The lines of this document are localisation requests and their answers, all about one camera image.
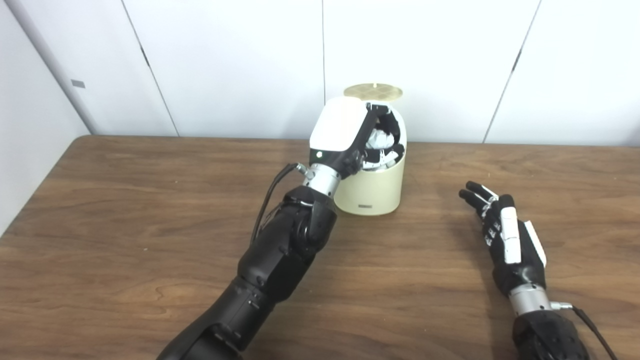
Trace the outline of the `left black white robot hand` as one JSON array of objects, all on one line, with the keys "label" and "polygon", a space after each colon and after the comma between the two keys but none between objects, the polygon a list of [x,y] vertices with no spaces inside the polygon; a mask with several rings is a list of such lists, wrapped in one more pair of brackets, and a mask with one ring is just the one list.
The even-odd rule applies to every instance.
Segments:
[{"label": "left black white robot hand", "polygon": [[406,153],[403,121],[390,104],[354,96],[332,98],[310,136],[309,164],[327,166],[342,179],[390,169]]}]

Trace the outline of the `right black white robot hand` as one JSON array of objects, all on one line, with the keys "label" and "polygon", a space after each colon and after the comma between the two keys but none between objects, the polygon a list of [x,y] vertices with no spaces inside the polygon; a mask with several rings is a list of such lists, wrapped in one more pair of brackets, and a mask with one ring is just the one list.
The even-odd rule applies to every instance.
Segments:
[{"label": "right black white robot hand", "polygon": [[519,219],[513,196],[497,194],[474,181],[468,181],[458,196],[480,219],[493,262],[493,280],[501,294],[507,297],[524,285],[546,289],[546,253],[533,224]]}]

